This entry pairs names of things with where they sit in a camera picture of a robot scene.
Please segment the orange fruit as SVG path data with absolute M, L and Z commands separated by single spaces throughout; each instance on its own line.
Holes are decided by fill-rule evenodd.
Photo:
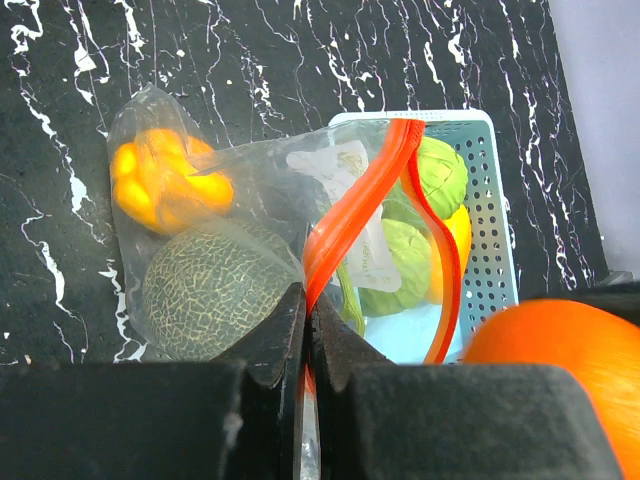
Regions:
M 571 300 L 529 300 L 489 317 L 462 361 L 562 367 L 581 384 L 621 466 L 639 477 L 639 327 Z

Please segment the netted green melon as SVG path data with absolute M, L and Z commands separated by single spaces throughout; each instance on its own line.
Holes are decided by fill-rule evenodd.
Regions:
M 290 244 L 252 219 L 212 219 L 151 260 L 142 307 L 154 344 L 174 360 L 211 360 L 265 320 L 302 267 Z

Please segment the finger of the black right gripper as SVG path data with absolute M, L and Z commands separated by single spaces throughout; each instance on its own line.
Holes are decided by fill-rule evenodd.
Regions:
M 571 300 L 602 310 L 638 310 L 639 283 L 599 285 L 562 292 L 549 292 L 531 297 L 531 300 L 542 299 Z

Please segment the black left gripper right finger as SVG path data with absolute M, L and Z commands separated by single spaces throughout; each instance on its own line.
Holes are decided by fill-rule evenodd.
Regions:
M 397 365 L 321 298 L 308 320 L 324 479 L 619 479 L 585 390 L 543 364 Z

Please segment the orange yellow bell pepper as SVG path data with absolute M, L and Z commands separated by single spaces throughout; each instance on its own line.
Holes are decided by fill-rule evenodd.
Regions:
M 230 212 L 234 188 L 221 174 L 198 176 L 187 155 L 211 153 L 202 140 L 166 128 L 137 133 L 112 156 L 112 199 L 137 223 L 159 234 L 186 229 L 198 217 Z

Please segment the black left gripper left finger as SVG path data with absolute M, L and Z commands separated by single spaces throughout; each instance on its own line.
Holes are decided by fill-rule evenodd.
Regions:
M 207 362 L 41 364 L 1 377 L 5 479 L 296 479 L 305 295 Z

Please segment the clear orange-zip bag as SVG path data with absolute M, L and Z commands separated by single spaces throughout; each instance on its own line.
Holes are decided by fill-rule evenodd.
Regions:
M 218 150 L 171 95 L 139 90 L 107 137 L 134 329 L 173 361 L 241 362 L 233 479 L 296 477 L 303 336 L 326 311 L 358 345 L 371 320 L 436 306 L 418 357 L 455 331 L 468 230 L 464 159 L 425 122 L 360 118 Z

